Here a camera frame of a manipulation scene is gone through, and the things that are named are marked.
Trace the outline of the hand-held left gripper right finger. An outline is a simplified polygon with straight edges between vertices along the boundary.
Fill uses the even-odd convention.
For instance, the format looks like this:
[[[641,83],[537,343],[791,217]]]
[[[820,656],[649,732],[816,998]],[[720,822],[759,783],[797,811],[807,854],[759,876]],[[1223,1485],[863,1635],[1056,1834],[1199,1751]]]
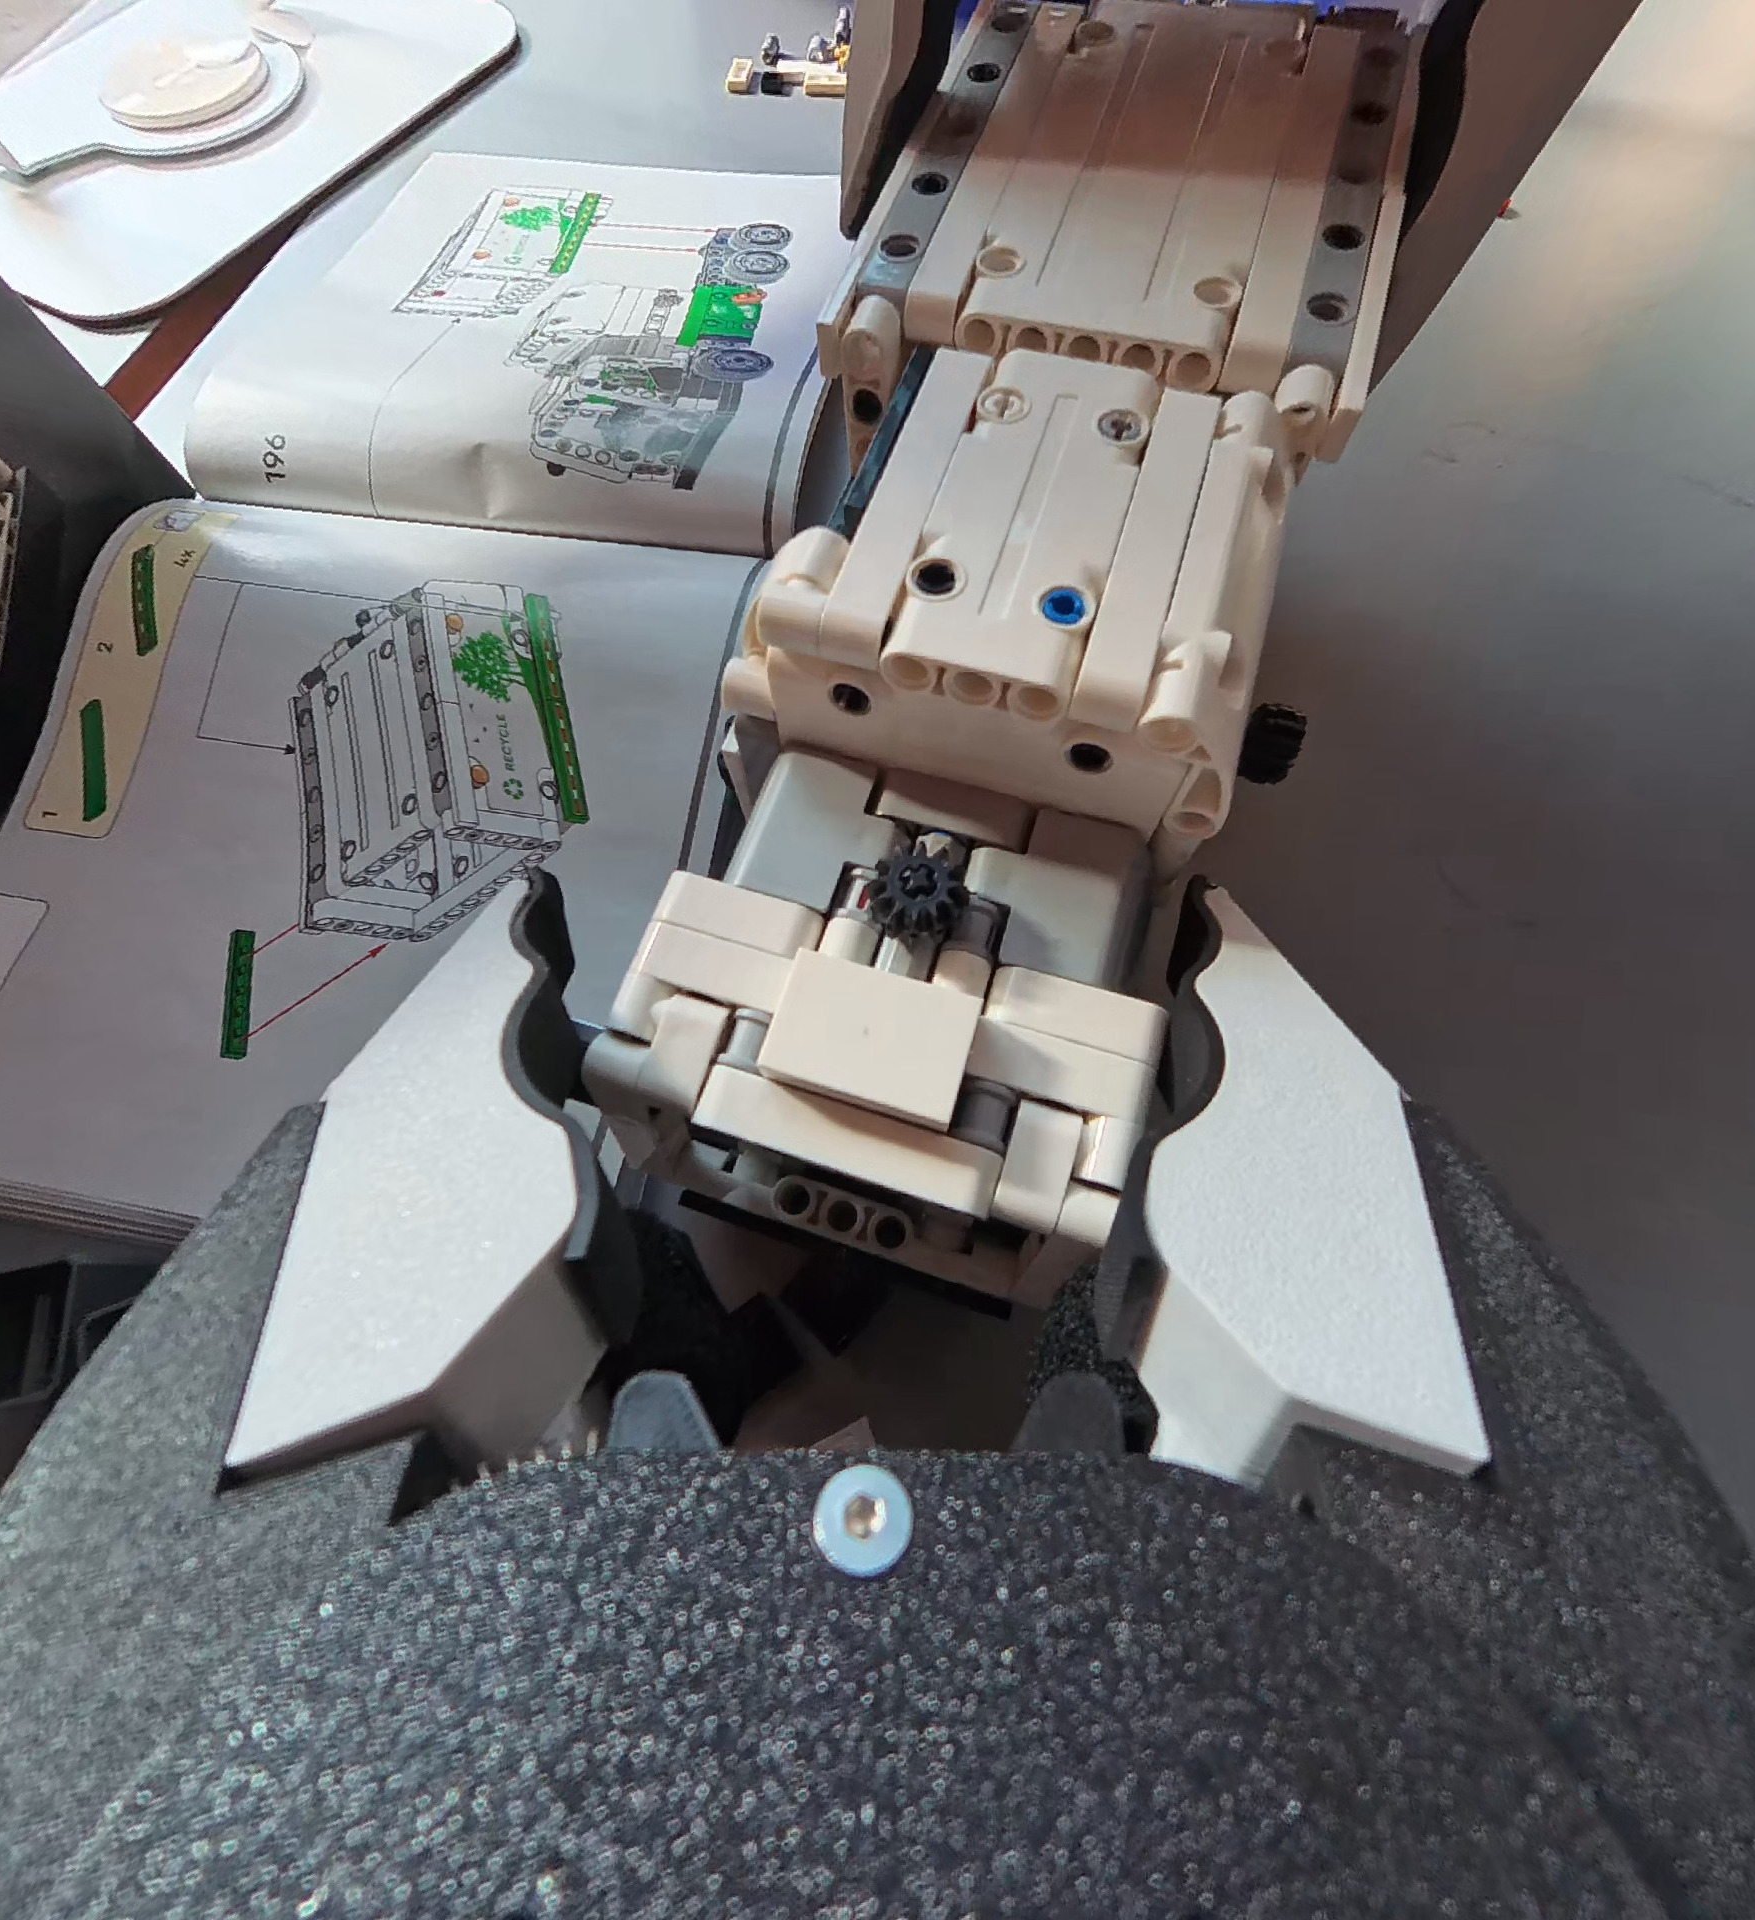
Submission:
[[[1310,1426],[1468,1474],[1488,1438],[1400,1087],[1225,892],[1205,905],[1225,1063],[1145,1189],[1151,1456],[1256,1485]]]

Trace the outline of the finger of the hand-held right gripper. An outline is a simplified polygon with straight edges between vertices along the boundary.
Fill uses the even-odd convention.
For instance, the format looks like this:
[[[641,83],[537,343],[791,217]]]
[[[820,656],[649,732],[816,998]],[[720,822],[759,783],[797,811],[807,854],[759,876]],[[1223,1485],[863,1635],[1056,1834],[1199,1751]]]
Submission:
[[[1350,411],[1409,346],[1633,3],[1395,5],[1407,77],[1350,347]]]
[[[955,3],[854,3],[840,119],[842,236],[863,227],[949,59]]]

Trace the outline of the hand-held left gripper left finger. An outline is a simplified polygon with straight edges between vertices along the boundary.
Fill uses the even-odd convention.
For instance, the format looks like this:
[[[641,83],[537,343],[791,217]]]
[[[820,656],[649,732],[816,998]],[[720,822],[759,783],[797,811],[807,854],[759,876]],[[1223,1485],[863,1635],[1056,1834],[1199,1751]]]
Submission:
[[[563,1111],[575,961],[553,873],[495,895],[330,1083],[224,1463],[303,1468],[428,1433],[504,1465],[602,1348],[608,1227]]]

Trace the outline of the white lego truck container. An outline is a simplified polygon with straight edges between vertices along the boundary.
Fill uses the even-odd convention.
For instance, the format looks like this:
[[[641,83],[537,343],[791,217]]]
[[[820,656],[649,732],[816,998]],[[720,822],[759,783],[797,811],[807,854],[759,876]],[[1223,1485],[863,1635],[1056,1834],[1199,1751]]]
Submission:
[[[1260,391],[1336,461],[1370,398],[1420,53],[1390,9],[978,10],[819,319],[850,461],[916,349]]]

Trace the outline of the white green lego truck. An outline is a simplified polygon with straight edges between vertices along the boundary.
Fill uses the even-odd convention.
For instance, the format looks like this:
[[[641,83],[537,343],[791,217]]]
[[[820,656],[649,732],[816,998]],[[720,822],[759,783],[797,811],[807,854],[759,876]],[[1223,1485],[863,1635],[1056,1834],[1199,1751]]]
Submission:
[[[854,531],[774,557],[724,669],[768,767],[585,1057],[632,1163],[1029,1308],[1102,1245],[1332,386],[931,359]]]

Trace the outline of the pile of tan lego pieces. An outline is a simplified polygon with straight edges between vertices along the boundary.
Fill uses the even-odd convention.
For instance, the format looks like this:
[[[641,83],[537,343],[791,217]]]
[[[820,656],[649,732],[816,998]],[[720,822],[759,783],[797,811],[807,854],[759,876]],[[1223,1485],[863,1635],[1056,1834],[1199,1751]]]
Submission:
[[[842,9],[836,13],[832,28],[810,36],[800,53],[787,48],[774,33],[768,33],[757,56],[730,62],[724,89],[738,97],[803,95],[807,100],[840,101],[844,95],[848,28],[850,13]]]

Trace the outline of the lego instruction booklet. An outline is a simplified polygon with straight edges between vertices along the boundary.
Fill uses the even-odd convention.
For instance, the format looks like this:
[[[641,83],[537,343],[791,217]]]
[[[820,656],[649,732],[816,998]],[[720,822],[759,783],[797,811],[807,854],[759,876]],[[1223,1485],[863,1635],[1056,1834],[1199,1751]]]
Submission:
[[[184,1230],[537,868],[602,1021],[793,526],[836,212],[438,154],[218,364],[0,827],[0,1214]]]

